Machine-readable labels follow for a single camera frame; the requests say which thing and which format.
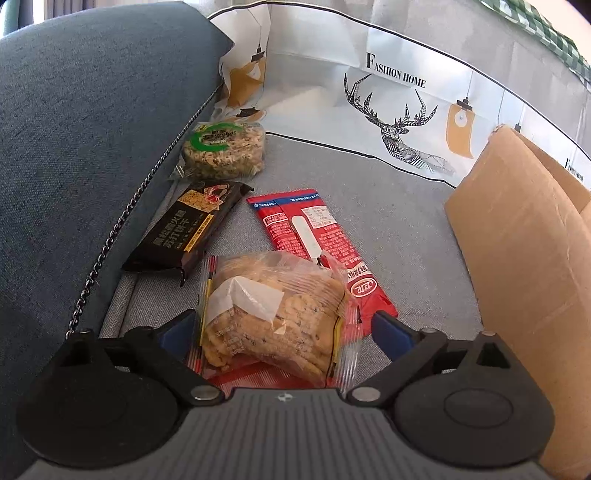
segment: cardboard flap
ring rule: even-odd
[[[553,406],[542,464],[577,480],[591,472],[591,206],[579,186],[503,127],[446,203],[483,324]]]

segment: black snack package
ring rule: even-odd
[[[253,188],[237,181],[193,183],[135,247],[123,270],[178,269],[181,286],[203,255],[207,240],[228,212]]]

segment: metal chain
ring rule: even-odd
[[[68,325],[68,330],[66,332],[66,339],[68,339],[70,337],[70,335],[76,331],[76,327],[78,326],[78,322],[80,321],[82,311],[84,310],[84,306],[86,305],[86,299],[88,298],[88,295],[90,295],[90,289],[95,284],[96,277],[99,275],[99,270],[103,266],[103,262],[105,261],[105,258],[109,254],[109,251],[111,250],[111,247],[113,246],[113,243],[115,242],[115,239],[117,238],[117,235],[119,235],[119,232],[121,231],[121,228],[123,227],[125,221],[129,217],[129,214],[132,212],[135,205],[138,203],[139,198],[142,196],[143,192],[148,187],[152,178],[154,178],[154,174],[158,171],[158,169],[160,168],[160,165],[162,165],[164,160],[166,160],[166,157],[168,157],[168,155],[170,155],[170,152],[173,150],[173,148],[176,146],[176,144],[181,140],[181,138],[187,132],[187,130],[189,129],[191,124],[197,119],[197,117],[201,114],[201,112],[203,112],[203,110],[207,106],[207,104],[212,101],[213,97],[218,92],[218,90],[220,89],[221,86],[222,85],[219,85],[214,90],[214,92],[209,96],[209,98],[207,100],[205,100],[205,103],[201,107],[199,107],[199,110],[197,110],[195,112],[195,114],[191,117],[191,119],[183,127],[181,132],[177,135],[177,138],[175,138],[174,141],[164,151],[164,154],[162,154],[160,159],[156,162],[156,165],[154,165],[152,170],[150,170],[150,173],[148,173],[148,176],[141,183],[141,185],[139,186],[137,191],[134,193],[134,196],[131,198],[131,200],[127,204],[127,207],[125,207],[125,210],[123,210],[123,212],[121,212],[121,215],[119,216],[119,218],[117,219],[117,221],[113,225],[113,228],[109,232],[109,236],[108,236],[107,240],[105,241],[103,248],[100,250],[99,256],[96,258],[96,261],[92,267],[92,270],[90,271],[90,273],[86,277],[86,282],[84,284],[84,288],[80,292],[80,297],[78,298],[78,301],[76,302],[76,307],[74,308],[74,312],[72,313],[72,318],[70,319],[70,323]]]

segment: cookie package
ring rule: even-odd
[[[362,325],[346,270],[270,251],[211,257],[207,298],[187,362],[229,394],[232,387],[352,386]]]
[[[252,187],[236,181],[194,182],[131,252],[123,270],[179,270],[183,286],[203,257],[211,234],[250,191]]]
[[[276,250],[302,258],[317,258],[327,251],[347,269],[347,287],[357,298],[363,334],[371,333],[374,313],[383,310],[397,317],[398,312],[331,215],[316,190],[271,193],[248,197]]]
[[[183,144],[175,175],[229,180],[264,168],[265,130],[256,122],[200,122]]]

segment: black border line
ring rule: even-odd
[[[217,12],[212,13],[207,19],[208,20],[213,20],[214,18],[218,17],[221,14],[224,14],[226,12],[231,12],[233,10],[245,10],[248,8],[252,8],[252,7],[257,7],[258,5],[283,5],[283,6],[292,6],[292,7],[303,7],[303,8],[311,8],[314,10],[321,10],[323,12],[329,12],[329,13],[334,13],[337,15],[340,15],[343,18],[346,18],[348,20],[351,20],[353,22],[357,22],[359,24],[365,25],[366,27],[369,28],[376,28],[377,30],[381,30],[382,32],[385,33],[389,33],[392,35],[395,35],[396,37],[399,38],[403,38],[404,40],[408,40],[416,45],[420,45],[422,47],[428,48],[429,50],[433,50],[434,52],[440,53],[441,55],[444,55],[452,60],[455,60],[459,63],[461,63],[462,65],[472,69],[474,72],[479,73],[480,75],[482,75],[483,77],[489,79],[491,82],[497,84],[499,87],[503,88],[503,90],[509,92],[511,95],[517,97],[519,100],[521,100],[524,104],[526,104],[528,107],[530,107],[534,112],[536,112],[539,116],[541,116],[544,120],[546,120],[548,123],[550,123],[550,125],[552,125],[556,130],[558,130],[560,133],[562,133],[566,138],[568,138],[572,143],[575,144],[575,146],[581,151],[583,152],[583,155],[585,155],[585,157],[587,157],[587,159],[589,161],[591,161],[591,157],[587,154],[587,152],[585,150],[583,150],[583,148],[572,138],[570,138],[570,135],[567,134],[566,132],[564,132],[560,127],[558,127],[552,120],[550,120],[548,117],[546,117],[542,112],[540,112],[537,108],[535,108],[532,104],[530,104],[527,100],[523,99],[522,97],[520,97],[520,95],[517,95],[513,90],[507,88],[506,86],[504,86],[501,82],[495,80],[493,77],[491,77],[490,75],[484,73],[483,71],[477,69],[476,67],[474,67],[473,65],[470,65],[468,62],[459,59],[449,53],[445,53],[444,51],[438,50],[435,47],[432,47],[431,45],[427,45],[426,43],[422,43],[418,40],[415,40],[413,38],[407,37],[406,35],[402,35],[401,33],[395,32],[394,30],[389,30],[385,27],[382,27],[380,25],[375,25],[373,23],[370,22],[366,22],[365,20],[360,20],[359,18],[355,18],[355,17],[351,17],[348,14],[345,14],[343,12],[340,12],[338,10],[335,10],[333,8],[328,8],[328,7],[321,7],[320,5],[311,5],[311,4],[304,4],[304,3],[299,3],[299,2],[285,2],[285,1],[281,1],[281,0],[261,0],[258,2],[254,2],[251,4],[246,4],[246,5],[232,5],[231,7],[226,7],[223,8],[221,10],[218,10]]]
[[[388,163],[383,158],[379,158],[379,157],[376,157],[374,155],[369,155],[367,153],[358,152],[356,150],[349,150],[348,148],[335,147],[334,145],[329,145],[329,144],[325,144],[325,143],[314,142],[312,140],[306,140],[305,138],[298,138],[298,137],[292,137],[290,135],[278,134],[278,133],[275,133],[275,132],[266,131],[265,132],[265,135],[273,135],[275,137],[286,138],[288,140],[294,140],[296,142],[307,143],[307,144],[310,144],[310,145],[315,145],[317,147],[329,148],[331,150],[337,150],[337,151],[340,151],[340,152],[351,153],[353,155],[359,155],[360,157],[365,157],[365,158],[371,158],[371,159],[374,159],[374,160],[379,160],[380,162],[385,163],[388,167],[392,167],[395,170],[402,171],[404,173],[408,173],[409,175],[413,175],[415,177],[419,177],[419,178],[424,179],[424,180],[436,181],[438,183],[444,183],[445,185],[448,185],[449,187],[451,187],[454,190],[456,188],[455,185],[452,185],[447,180],[444,180],[444,179],[433,179],[431,177],[425,177],[425,176],[421,175],[420,173],[416,173],[416,172],[413,172],[413,171],[404,170],[403,168],[400,168],[400,167],[397,167],[396,165],[392,165],[391,163]]]

